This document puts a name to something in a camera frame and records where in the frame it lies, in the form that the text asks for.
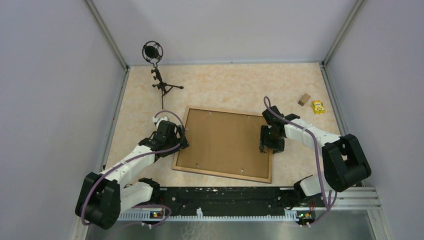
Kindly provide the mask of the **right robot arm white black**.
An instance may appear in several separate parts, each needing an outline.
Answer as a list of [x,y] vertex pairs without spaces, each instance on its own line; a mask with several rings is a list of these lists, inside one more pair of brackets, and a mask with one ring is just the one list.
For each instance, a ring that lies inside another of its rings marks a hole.
[[269,149],[273,154],[285,151],[287,139],[302,143],[315,153],[317,173],[294,184],[293,193],[286,197],[289,209],[307,206],[315,195],[323,196],[329,209],[337,193],[360,183],[372,174],[371,167],[358,138],[353,134],[337,135],[305,122],[296,114],[283,115],[273,105],[262,112],[266,122],[260,128],[259,150]]

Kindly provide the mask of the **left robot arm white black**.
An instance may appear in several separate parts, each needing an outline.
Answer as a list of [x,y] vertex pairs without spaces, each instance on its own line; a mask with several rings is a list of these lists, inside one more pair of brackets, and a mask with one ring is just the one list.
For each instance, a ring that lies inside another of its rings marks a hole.
[[99,173],[90,172],[82,182],[75,214],[82,225],[110,229],[121,212],[138,204],[154,207],[160,202],[159,184],[151,179],[136,183],[131,180],[144,168],[160,158],[177,153],[189,146],[185,126],[164,116],[153,117],[155,130],[112,167]]

